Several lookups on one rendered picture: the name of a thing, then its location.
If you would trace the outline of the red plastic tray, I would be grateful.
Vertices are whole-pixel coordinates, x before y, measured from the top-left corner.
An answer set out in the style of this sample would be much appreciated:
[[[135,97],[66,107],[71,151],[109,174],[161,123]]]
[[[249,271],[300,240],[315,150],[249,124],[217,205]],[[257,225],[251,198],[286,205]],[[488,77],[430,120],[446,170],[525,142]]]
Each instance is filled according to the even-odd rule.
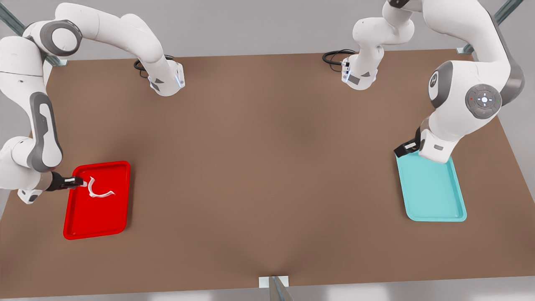
[[[82,165],[75,168],[73,175],[81,177],[85,185],[69,192],[64,238],[76,240],[121,233],[127,224],[130,163],[115,161]],[[115,195],[90,197],[86,187],[90,176],[95,179],[92,190],[96,194],[113,191]]]

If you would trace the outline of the teal plastic tray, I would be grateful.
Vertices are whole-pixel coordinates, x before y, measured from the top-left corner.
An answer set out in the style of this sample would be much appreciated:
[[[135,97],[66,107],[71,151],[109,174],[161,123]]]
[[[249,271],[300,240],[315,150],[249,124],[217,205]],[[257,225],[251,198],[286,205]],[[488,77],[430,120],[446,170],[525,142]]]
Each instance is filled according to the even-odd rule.
[[[417,222],[463,222],[466,206],[452,157],[446,163],[418,152],[396,158],[405,211]]]

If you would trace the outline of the white drainage pipe clamp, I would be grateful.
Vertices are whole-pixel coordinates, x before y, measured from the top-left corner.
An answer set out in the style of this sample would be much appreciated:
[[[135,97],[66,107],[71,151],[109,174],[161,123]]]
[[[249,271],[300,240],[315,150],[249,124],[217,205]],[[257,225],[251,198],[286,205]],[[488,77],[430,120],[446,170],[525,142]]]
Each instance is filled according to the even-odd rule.
[[[90,181],[86,185],[90,197],[92,197],[92,198],[105,198],[105,197],[108,197],[108,196],[114,196],[115,195],[115,192],[113,192],[113,191],[108,191],[107,193],[103,193],[103,194],[96,194],[92,190],[92,185],[94,183],[95,183],[95,179],[92,176],[90,176]]]

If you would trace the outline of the silver frame post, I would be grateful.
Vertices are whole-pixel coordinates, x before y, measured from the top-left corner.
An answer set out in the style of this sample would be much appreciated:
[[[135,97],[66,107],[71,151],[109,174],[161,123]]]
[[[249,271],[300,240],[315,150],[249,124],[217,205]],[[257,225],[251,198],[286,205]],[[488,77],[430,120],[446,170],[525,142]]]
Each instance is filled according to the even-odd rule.
[[[288,292],[288,276],[265,276],[259,277],[259,288],[269,289],[269,301],[294,301]]]
[[[493,15],[494,20],[496,21],[497,25],[500,25],[510,14],[516,10],[516,8],[523,2],[524,0],[506,0],[506,2],[497,10],[497,12]],[[470,44],[466,44],[462,48],[456,48],[456,52],[458,54],[473,54],[474,48]]]
[[[13,30],[18,36],[22,36],[26,26],[15,17],[12,12],[0,3],[0,20]],[[51,66],[67,66],[67,59],[59,59],[55,56],[43,57]]]

